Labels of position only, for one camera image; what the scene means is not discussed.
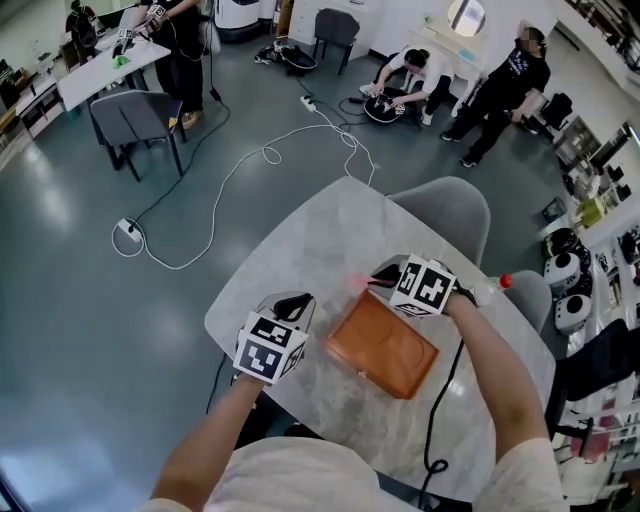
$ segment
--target power strip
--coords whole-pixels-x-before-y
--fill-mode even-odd
[[[311,103],[311,99],[309,98],[309,96],[300,96],[300,101],[309,112],[315,112],[317,110],[316,106]]]
[[[142,242],[142,233],[129,219],[120,219],[120,222],[118,222],[118,227],[137,244]]]

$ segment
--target gray chair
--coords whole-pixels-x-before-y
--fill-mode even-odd
[[[165,139],[171,145],[173,159],[180,176],[183,176],[180,156],[176,148],[173,132],[180,130],[182,141],[186,142],[184,127],[180,119],[181,101],[171,99],[166,93],[148,91],[126,91],[100,98],[91,104],[91,115],[105,139],[111,161],[119,169],[119,159],[114,148],[119,147],[136,181],[140,176],[131,161],[129,150],[137,142],[143,142],[147,148],[149,141]],[[169,128],[169,120],[177,123]]]
[[[504,294],[540,334],[553,304],[551,289],[544,278],[533,270],[516,272],[511,288]]]
[[[316,15],[315,38],[316,45],[313,48],[313,58],[316,58],[320,41],[324,42],[322,48],[322,58],[327,53],[327,43],[333,43],[344,49],[342,62],[340,63],[340,71],[338,76],[342,74],[344,68],[349,63],[353,44],[356,42],[356,35],[360,32],[360,24],[351,14],[336,9],[321,9]]]
[[[482,193],[448,176],[389,197],[480,266],[491,212]]]

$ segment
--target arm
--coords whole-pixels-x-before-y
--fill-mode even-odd
[[[393,73],[393,68],[389,66],[389,64],[382,68],[382,71],[380,71],[380,77],[375,83],[375,87],[373,89],[374,96],[377,96],[384,90],[384,84],[386,84],[387,80],[389,80],[391,73]]]
[[[167,11],[167,16],[173,18],[174,16],[183,13],[187,9],[191,9],[194,5],[198,5],[199,0],[182,0],[178,5]]]
[[[496,461],[529,439],[548,437],[536,388],[509,344],[466,297],[453,294],[447,313],[465,341],[495,425]]]
[[[532,27],[533,25],[531,23],[529,23],[526,20],[520,20],[520,23],[518,24],[518,34],[516,35],[516,37],[520,37],[522,35],[522,31],[525,28],[529,28]]]
[[[264,383],[241,375],[204,421],[169,456],[151,495],[204,509],[231,458]]]
[[[428,97],[429,94],[427,94],[426,92],[418,91],[414,92],[413,94],[407,94],[406,96],[398,96],[397,98],[394,98],[393,104],[402,105],[403,103],[409,103],[411,101],[426,100]]]
[[[148,5],[139,5],[138,12],[136,13],[136,22],[133,24],[134,27],[137,27],[144,21],[147,17],[147,12],[149,11]]]
[[[513,116],[511,117],[512,123],[519,123],[522,121],[522,116],[531,112],[533,107],[535,107],[536,103],[540,99],[540,95],[542,93],[537,89],[532,89],[531,92],[527,95],[527,97],[522,102],[517,109],[513,111]]]

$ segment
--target bottle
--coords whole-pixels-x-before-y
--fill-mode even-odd
[[[478,307],[488,306],[493,300],[496,293],[501,293],[513,285],[513,277],[511,274],[505,274],[501,277],[488,277],[486,280],[479,282],[472,289]]]

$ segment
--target white cable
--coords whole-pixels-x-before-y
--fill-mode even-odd
[[[204,250],[202,252],[200,252],[195,258],[191,259],[189,262],[185,263],[184,265],[180,265],[178,267],[174,267],[169,265],[168,263],[165,263],[164,261],[162,261],[160,258],[158,258],[157,256],[154,256],[153,253],[149,250],[149,244],[147,242],[147,237],[144,233],[144,230],[142,229],[142,226],[135,222],[132,219],[127,219],[129,222],[131,222],[132,225],[135,225],[136,228],[140,231],[140,234],[142,235],[142,242],[141,242],[141,246],[140,249],[133,254],[125,254],[122,251],[120,251],[120,249],[118,249],[118,247],[116,246],[115,243],[115,234],[116,234],[116,230],[119,229],[118,225],[116,224],[116,226],[113,228],[113,231],[111,232],[111,245],[113,245],[113,248],[116,250],[116,252],[118,254],[120,254],[120,256],[124,256],[125,258],[134,258],[136,256],[138,256],[143,250],[147,251],[147,254],[149,255],[149,257],[151,259],[153,259],[154,261],[157,261],[158,263],[160,263],[160,265],[162,265],[165,268],[168,268],[169,270],[182,270],[184,268],[187,268],[189,265],[191,265],[192,263],[195,263],[196,261],[198,261],[200,258],[202,258],[202,256],[204,256],[209,249],[211,248],[211,245],[213,244],[213,238],[215,237],[216,234],[216,210],[218,209],[218,203],[220,202],[220,198],[222,197],[222,192],[224,191],[224,186],[227,184],[227,181],[229,181],[229,179],[231,178],[231,176],[233,176],[233,174],[238,170],[238,168],[240,167],[240,165],[242,165],[242,163],[249,157],[255,155],[256,153],[262,152],[262,157],[267,161],[268,164],[270,165],[279,165],[282,162],[282,155],[280,154],[280,152],[277,149],[272,148],[271,146],[273,144],[275,144],[276,142],[279,142],[283,139],[286,139],[287,137],[290,137],[291,135],[295,134],[295,133],[299,133],[305,130],[312,130],[315,128],[331,128],[332,130],[334,130],[336,133],[340,134],[340,139],[342,140],[342,142],[347,146],[353,149],[351,155],[349,156],[349,158],[347,158],[347,161],[344,163],[344,172],[347,173],[348,176],[351,176],[351,173],[349,172],[348,169],[348,165],[349,162],[351,161],[351,159],[355,156],[355,154],[358,152],[358,148],[362,148],[365,150],[365,152],[367,153],[367,157],[369,159],[369,163],[371,164],[371,174],[369,174],[369,179],[367,180],[367,185],[371,185],[371,180],[373,179],[373,175],[376,172],[376,168],[375,165],[373,164],[373,160],[371,159],[371,153],[369,153],[369,150],[363,146],[360,141],[358,139],[355,138],[355,136],[353,136],[352,134],[345,132],[343,129],[339,128],[338,126],[334,125],[331,120],[325,116],[322,112],[320,112],[319,110],[314,110],[315,113],[320,114],[322,117],[324,117],[327,120],[328,124],[316,124],[316,125],[312,125],[312,126],[305,126],[303,128],[297,128],[295,130],[290,131],[289,133],[287,133],[286,135],[282,135],[281,137],[278,137],[277,139],[273,139],[271,142],[268,142],[267,144],[265,144],[264,146],[262,146],[261,148],[258,148],[254,151],[251,151],[250,153],[247,153],[245,156],[243,156],[238,163],[236,164],[236,166],[231,170],[231,172],[227,175],[227,177],[224,179],[224,181],[222,182],[222,185],[220,186],[220,191],[218,192],[218,197],[216,198],[215,203],[213,204],[213,210],[211,212],[211,237],[209,238],[209,243],[207,244],[207,246],[204,248]],[[275,153],[277,160],[270,160],[269,157],[267,156],[267,152],[268,151],[272,151],[273,153]]]

